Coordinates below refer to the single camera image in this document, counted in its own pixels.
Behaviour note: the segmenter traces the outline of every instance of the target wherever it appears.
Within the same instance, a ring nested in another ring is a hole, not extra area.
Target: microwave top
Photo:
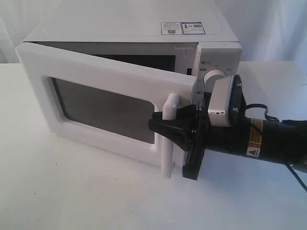
[[[237,42],[211,0],[66,0],[27,42]]]

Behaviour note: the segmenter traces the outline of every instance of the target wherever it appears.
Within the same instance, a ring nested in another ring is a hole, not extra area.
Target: yellow warning sticker
[[[259,130],[257,130],[253,126],[250,127],[248,150],[246,152],[246,155],[252,157],[258,157],[262,144],[262,135],[260,132],[263,132],[263,120],[253,118],[250,120],[250,122]]]

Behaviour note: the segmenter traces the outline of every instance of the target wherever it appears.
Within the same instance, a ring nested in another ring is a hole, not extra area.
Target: label
[[[184,35],[205,35],[202,23],[181,23]]]
[[[161,23],[162,35],[182,35],[181,23]]]
[[[263,132],[263,120],[251,119],[250,122],[254,124],[261,132]],[[247,156],[258,157],[260,153],[262,143],[262,135],[253,126],[250,127],[249,131],[249,142],[248,150],[246,152]]]

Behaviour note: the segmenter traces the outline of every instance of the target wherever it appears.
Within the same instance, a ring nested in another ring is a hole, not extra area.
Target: white table
[[[307,120],[307,79],[292,62],[242,62],[238,73],[247,103]],[[198,181],[163,179],[51,133],[20,64],[0,64],[0,80],[1,230],[306,229],[307,194],[283,165],[207,152]]]

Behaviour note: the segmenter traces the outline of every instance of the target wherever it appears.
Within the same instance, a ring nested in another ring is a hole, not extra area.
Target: microwave window
[[[95,55],[115,61],[175,72],[175,55]]]
[[[64,116],[72,121],[154,144],[151,102],[51,78]]]

